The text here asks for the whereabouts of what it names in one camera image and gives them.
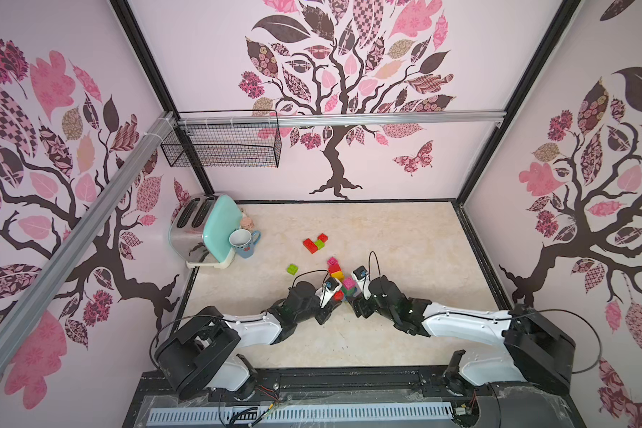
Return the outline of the pink lego brick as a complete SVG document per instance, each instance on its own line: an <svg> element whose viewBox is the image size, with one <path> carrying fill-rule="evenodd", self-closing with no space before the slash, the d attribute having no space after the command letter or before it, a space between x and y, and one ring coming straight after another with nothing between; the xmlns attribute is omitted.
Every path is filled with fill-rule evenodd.
<svg viewBox="0 0 642 428"><path fill-rule="evenodd" d="M346 277L342 281L342 284L345 289L351 290L356 287L356 281L352 279L351 277Z"/></svg>

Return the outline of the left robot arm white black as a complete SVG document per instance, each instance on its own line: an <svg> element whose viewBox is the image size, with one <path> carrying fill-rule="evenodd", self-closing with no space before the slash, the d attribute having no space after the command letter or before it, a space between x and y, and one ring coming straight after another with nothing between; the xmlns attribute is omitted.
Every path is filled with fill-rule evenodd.
<svg viewBox="0 0 642 428"><path fill-rule="evenodd" d="M293 285L285 299L254 316L230 316L208 306L186 317L164 342L152 344L152 362L180 399L214 389L245 401L254 394L257 371L240 350L279 344L312 319L322 325L343 300L342 283L330 277L319 288L306 281Z"/></svg>

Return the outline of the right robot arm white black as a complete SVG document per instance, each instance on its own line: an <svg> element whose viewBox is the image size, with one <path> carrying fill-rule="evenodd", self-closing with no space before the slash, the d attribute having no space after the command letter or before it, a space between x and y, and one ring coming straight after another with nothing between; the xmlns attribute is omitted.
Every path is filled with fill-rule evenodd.
<svg viewBox="0 0 642 428"><path fill-rule="evenodd" d="M542 313L518 304L513 310L452 308L408 298L387 276L379 276L350 298L357 317L379 314L407 335L451 337L487 345L486 352L453 354L454 376L474 386L530 383L554 394L570 392L576 342Z"/></svg>

